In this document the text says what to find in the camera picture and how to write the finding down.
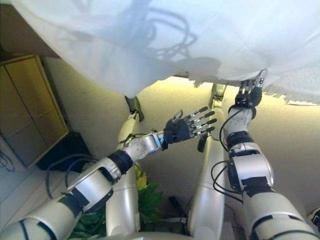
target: black cable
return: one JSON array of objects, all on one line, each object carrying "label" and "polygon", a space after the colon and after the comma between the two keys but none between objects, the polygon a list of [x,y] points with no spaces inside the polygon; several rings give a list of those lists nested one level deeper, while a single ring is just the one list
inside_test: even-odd
[{"label": "black cable", "polygon": [[50,192],[50,188],[49,188],[49,174],[50,174],[50,169],[68,159],[71,159],[71,158],[87,158],[87,159],[93,159],[93,160],[96,160],[94,159],[92,156],[90,155],[87,155],[87,154],[83,154],[83,153],[77,153],[77,154],[72,154],[72,155],[69,155],[69,156],[66,156],[64,158],[61,158],[59,159],[58,161],[56,162],[53,162],[51,163],[48,168],[46,169],[46,176],[45,176],[45,191],[46,191],[46,194],[48,195],[48,197],[50,199],[53,199],[52,195],[51,195],[51,192]]},{"label": "black cable", "polygon": [[120,144],[123,143],[123,145],[125,145],[130,138],[136,138],[136,136],[138,136],[138,135],[146,135],[146,134],[145,134],[145,133],[135,133],[135,134],[131,134],[131,133],[130,133],[130,134],[125,138],[125,140],[122,140],[122,141],[120,141],[119,143],[120,143]]},{"label": "black cable", "polygon": [[[7,167],[8,162],[10,162],[12,169]],[[15,165],[13,164],[11,159],[2,151],[0,152],[0,164],[2,165],[2,166],[0,166],[0,168],[5,168],[5,170],[7,170],[8,172],[14,172],[16,170]]]},{"label": "black cable", "polygon": [[215,167],[216,167],[217,165],[222,164],[222,163],[226,163],[226,162],[227,162],[226,160],[224,160],[224,161],[219,161],[219,162],[217,162],[215,165],[213,165],[212,168],[211,168],[210,174],[211,174],[211,178],[212,178],[212,180],[213,180],[213,189],[216,190],[217,192],[225,195],[225,196],[228,196],[228,197],[230,197],[230,198],[232,198],[232,199],[235,199],[235,200],[243,203],[243,201],[242,201],[241,199],[239,199],[239,198],[237,198],[237,197],[235,197],[235,196],[232,196],[232,195],[230,195],[230,194],[228,194],[228,193],[226,193],[226,192],[220,191],[219,189],[216,188],[217,179],[220,177],[220,175],[222,174],[222,172],[227,168],[227,166],[224,166],[224,168],[218,173],[218,175],[217,175],[216,177],[214,177],[214,169],[215,169]]},{"label": "black cable", "polygon": [[73,167],[74,165],[76,165],[77,163],[80,163],[80,162],[87,162],[87,163],[93,162],[93,163],[96,163],[97,161],[96,161],[96,160],[93,160],[92,158],[80,158],[80,159],[77,159],[76,161],[74,161],[74,162],[68,167],[68,169],[66,170],[65,175],[64,175],[64,185],[65,185],[66,188],[69,187],[69,184],[68,184],[69,172],[71,171],[71,169],[72,169],[72,167]]},{"label": "black cable", "polygon": [[230,207],[228,204],[225,203],[224,205],[227,206],[227,207],[232,211],[233,219],[234,219],[234,222],[237,224],[237,227],[243,229],[243,227],[241,226],[241,224],[237,221],[236,211],[235,211],[232,207]]},{"label": "black cable", "polygon": [[232,199],[234,199],[234,200],[237,200],[237,201],[239,201],[240,203],[243,204],[244,201],[242,201],[240,198],[237,198],[237,197],[235,197],[235,196],[232,196],[232,195],[230,195],[230,194],[228,194],[228,193],[226,193],[226,192],[224,192],[224,191],[220,191],[219,189],[216,188],[217,179],[220,177],[220,175],[223,173],[223,171],[224,171],[226,168],[227,168],[227,166],[224,166],[224,167],[222,168],[222,170],[218,173],[218,175],[215,177],[215,179],[214,179],[214,181],[213,181],[213,189],[216,190],[218,193],[221,193],[221,194],[223,194],[223,195],[225,195],[225,196],[228,196],[228,197],[230,197],[230,198],[232,198]]},{"label": "black cable", "polygon": [[239,114],[241,111],[243,110],[243,108],[241,108],[239,111],[237,111],[236,113],[232,114],[221,126],[220,131],[219,131],[219,141],[222,145],[222,147],[224,148],[224,150],[226,150],[228,152],[228,148],[224,145],[224,143],[222,142],[222,130],[224,129],[225,125],[227,124],[227,122],[229,122],[235,115]]},{"label": "black cable", "polygon": [[193,197],[194,197],[194,196],[191,196],[190,199],[189,199],[189,201],[188,201],[188,203],[186,204],[186,206],[185,206],[185,208],[184,208],[184,211],[183,211],[183,213],[182,213],[182,215],[181,215],[181,217],[180,217],[179,223],[181,223],[183,216],[184,216],[184,215],[187,215],[187,214],[186,214],[186,211],[187,211],[187,209],[188,209],[188,207],[189,207],[189,205],[190,205]]}]

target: black wire bundle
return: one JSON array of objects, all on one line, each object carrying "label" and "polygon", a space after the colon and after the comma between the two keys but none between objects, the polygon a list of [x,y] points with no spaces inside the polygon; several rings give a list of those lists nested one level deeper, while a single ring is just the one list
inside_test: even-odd
[{"label": "black wire bundle", "polygon": [[224,143],[222,142],[222,131],[225,127],[225,125],[227,124],[227,122],[229,122],[232,118],[234,118],[237,114],[239,114],[241,111],[243,110],[243,108],[241,108],[239,111],[237,111],[236,113],[234,113],[233,115],[231,115],[221,126],[220,131],[219,131],[219,141],[223,147],[224,150],[226,150],[228,152],[227,147],[224,145]]},{"label": "black wire bundle", "polygon": [[[7,165],[8,163],[11,164],[12,168],[8,168]],[[13,172],[16,168],[15,165],[13,164],[12,160],[3,152],[0,152],[0,168],[4,168],[8,172]]]},{"label": "black wire bundle", "polygon": [[[240,110],[238,110],[236,113],[232,114],[232,115],[222,124],[222,126],[221,126],[221,128],[220,128],[220,131],[219,131],[219,141],[220,141],[222,147],[224,148],[224,150],[226,150],[227,152],[228,152],[228,149],[227,149],[227,147],[224,145],[224,143],[223,143],[223,141],[222,141],[222,131],[223,131],[225,125],[227,124],[227,122],[229,122],[232,118],[234,118],[234,117],[235,117],[237,114],[239,114],[242,110],[243,110],[243,108],[241,108]],[[217,162],[215,165],[213,165],[212,168],[211,168],[210,174],[211,174],[211,178],[212,178],[212,180],[213,180],[213,189],[216,190],[217,192],[219,192],[219,193],[227,196],[227,197],[230,197],[230,198],[232,198],[232,199],[234,199],[234,200],[239,201],[240,203],[243,203],[243,201],[242,201],[240,198],[231,195],[231,194],[239,194],[239,195],[241,195],[241,192],[226,189],[226,188],[222,187],[222,186],[218,183],[218,179],[219,179],[220,175],[223,173],[224,170],[227,169],[227,166],[224,166],[224,167],[222,168],[222,170],[217,174],[217,176],[214,177],[214,169],[215,169],[215,167],[216,167],[217,165],[219,165],[219,164],[223,164],[223,163],[226,163],[226,162],[227,162],[227,161],[219,161],[219,162]]]},{"label": "black wire bundle", "polygon": [[[66,161],[66,160],[71,159],[71,158],[81,158],[81,159],[76,160],[77,163],[78,163],[78,162],[81,162],[80,160],[82,160],[82,161],[86,160],[86,161],[90,161],[90,162],[96,162],[96,161],[98,161],[97,159],[94,159],[94,158],[93,158],[92,156],[90,156],[90,155],[82,154],[82,153],[77,153],[77,154],[72,154],[72,155],[66,156],[66,157],[61,158],[60,160],[58,160],[58,161],[56,161],[56,162],[51,163],[51,164],[48,166],[48,168],[46,169],[46,176],[45,176],[45,190],[46,190],[46,194],[48,195],[48,197],[49,197],[50,199],[53,199],[53,197],[52,197],[52,195],[51,195],[51,192],[50,192],[50,187],[49,187],[50,169],[51,169],[52,167],[54,167],[54,166],[56,166],[56,165],[64,162],[64,161]],[[67,173],[70,172],[71,168],[72,168],[74,165],[75,165],[75,163],[73,162],[73,163],[71,164],[71,167],[68,168]]]},{"label": "black wire bundle", "polygon": [[[214,169],[215,169],[215,167],[218,166],[219,164],[223,164],[223,163],[226,163],[226,162],[227,162],[227,161],[219,161],[219,162],[217,162],[215,165],[213,165],[212,168],[211,168],[210,174],[211,174],[211,178],[212,178],[212,180],[213,180],[213,189],[216,190],[218,193],[221,193],[221,194],[223,194],[223,195],[225,195],[225,196],[227,196],[227,197],[230,197],[230,198],[232,198],[232,199],[234,199],[234,200],[239,201],[240,203],[243,203],[243,201],[242,201],[240,198],[235,197],[235,196],[233,196],[233,195],[231,195],[231,194],[226,193],[226,192],[229,192],[229,193],[232,193],[232,194],[241,194],[241,192],[237,192],[237,191],[232,191],[232,190],[226,189],[226,188],[222,187],[219,183],[217,183],[218,178],[219,178],[220,175],[223,173],[223,171],[227,168],[227,166],[224,166],[224,167],[222,168],[222,170],[217,174],[217,176],[214,177]],[[217,185],[219,188],[221,188],[221,189],[223,189],[224,191],[226,191],[226,192],[221,191],[221,190],[219,190],[218,188],[216,188],[216,185]]]}]

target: white cloth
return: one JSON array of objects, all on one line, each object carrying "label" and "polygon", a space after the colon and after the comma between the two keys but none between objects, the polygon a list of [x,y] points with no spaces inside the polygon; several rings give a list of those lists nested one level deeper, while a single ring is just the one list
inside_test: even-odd
[{"label": "white cloth", "polygon": [[320,103],[318,0],[12,0],[67,63],[127,95],[188,72]]}]

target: silver robot arm segment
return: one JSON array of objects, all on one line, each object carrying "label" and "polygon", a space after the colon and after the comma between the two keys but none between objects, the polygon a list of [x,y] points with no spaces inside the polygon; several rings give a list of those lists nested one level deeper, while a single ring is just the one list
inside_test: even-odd
[{"label": "silver robot arm segment", "polygon": [[170,119],[164,131],[153,131],[140,138],[134,138],[119,149],[89,167],[72,181],[67,193],[46,202],[29,213],[21,221],[6,227],[0,234],[3,240],[63,240],[72,232],[83,213],[96,211],[113,195],[113,187],[135,161],[157,150],[167,149],[168,144],[194,138],[209,132],[209,124],[216,119],[199,124],[213,115],[201,115],[203,107],[184,118],[182,111]]},{"label": "silver robot arm segment", "polygon": [[257,98],[252,104],[248,92],[244,96],[239,93],[223,129],[229,154],[228,177],[231,187],[242,193],[250,239],[316,240],[317,235],[291,202],[274,190],[273,169],[249,134],[248,125],[259,102]]}]

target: beige wall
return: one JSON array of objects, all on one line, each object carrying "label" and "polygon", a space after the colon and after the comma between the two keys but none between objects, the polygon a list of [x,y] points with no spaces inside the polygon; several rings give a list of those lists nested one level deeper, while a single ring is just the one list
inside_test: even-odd
[{"label": "beige wall", "polygon": [[[79,131],[97,157],[110,154],[128,116],[122,95],[101,88],[76,73],[61,59],[47,58],[59,98],[74,130]],[[158,81],[139,93],[145,120],[142,132],[161,130],[179,109],[192,112],[208,104],[211,85],[193,88],[183,79]],[[234,102],[236,89],[228,87],[225,112]],[[275,188],[284,193],[302,214],[320,205],[320,106],[286,105],[282,99],[263,96],[249,129],[275,171]],[[160,184],[166,196],[175,195],[185,205],[193,194],[201,168],[197,139],[170,145],[141,162],[149,181]],[[241,206],[231,203],[239,214]]]}]

